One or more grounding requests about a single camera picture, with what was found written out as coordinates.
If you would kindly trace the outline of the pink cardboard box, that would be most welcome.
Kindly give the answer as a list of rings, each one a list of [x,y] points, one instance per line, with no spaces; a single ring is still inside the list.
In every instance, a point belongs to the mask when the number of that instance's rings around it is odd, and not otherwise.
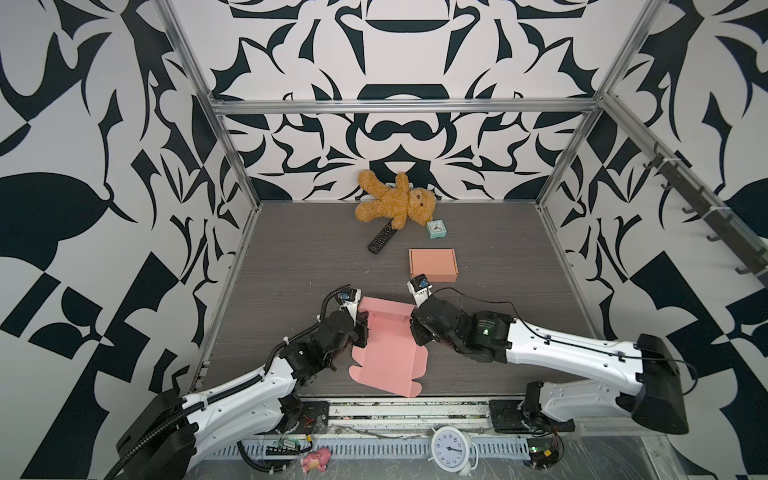
[[[354,347],[355,365],[348,373],[355,382],[401,397],[421,394],[417,379],[426,374],[428,350],[416,344],[411,329],[412,304],[364,297],[360,311],[368,314],[368,340]]]

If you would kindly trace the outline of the salmon cardboard box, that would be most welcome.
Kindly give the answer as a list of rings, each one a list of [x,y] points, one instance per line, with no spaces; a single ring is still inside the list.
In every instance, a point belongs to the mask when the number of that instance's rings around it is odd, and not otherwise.
[[[454,283],[458,265],[454,249],[410,249],[410,275],[425,275],[431,283]]]

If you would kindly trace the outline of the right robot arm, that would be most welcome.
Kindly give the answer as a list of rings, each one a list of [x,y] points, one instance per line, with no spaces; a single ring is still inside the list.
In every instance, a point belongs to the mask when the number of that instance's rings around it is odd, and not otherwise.
[[[628,416],[656,432],[689,431],[678,363],[656,336],[589,339],[499,312],[469,314],[435,295],[418,300],[411,331],[419,345],[436,341],[479,363],[533,365],[575,376],[573,382],[527,385],[519,410],[533,428]]]

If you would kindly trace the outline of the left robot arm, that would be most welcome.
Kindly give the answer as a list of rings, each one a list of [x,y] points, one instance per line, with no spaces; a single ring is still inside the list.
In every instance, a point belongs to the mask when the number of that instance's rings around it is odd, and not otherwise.
[[[367,313],[343,307],[282,342],[270,365],[206,391],[158,394],[118,441],[119,459],[107,478],[181,479],[209,454],[250,435],[292,430],[303,410],[298,391],[367,337]]]

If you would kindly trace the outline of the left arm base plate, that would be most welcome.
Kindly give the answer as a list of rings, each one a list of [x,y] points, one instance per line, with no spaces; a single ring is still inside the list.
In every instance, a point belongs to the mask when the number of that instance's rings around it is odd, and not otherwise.
[[[285,414],[277,426],[268,431],[268,434],[298,434],[303,435],[307,426],[314,426],[318,421],[325,421],[329,414],[330,403],[328,401],[304,402],[301,410],[294,409]]]

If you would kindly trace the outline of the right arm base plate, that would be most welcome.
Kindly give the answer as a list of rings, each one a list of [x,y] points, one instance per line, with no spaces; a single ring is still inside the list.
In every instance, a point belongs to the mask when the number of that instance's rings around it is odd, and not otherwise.
[[[575,422],[558,422],[539,411],[524,411],[524,401],[490,400],[488,402],[491,425],[496,433],[530,434],[544,436],[555,433],[571,433],[576,430]]]

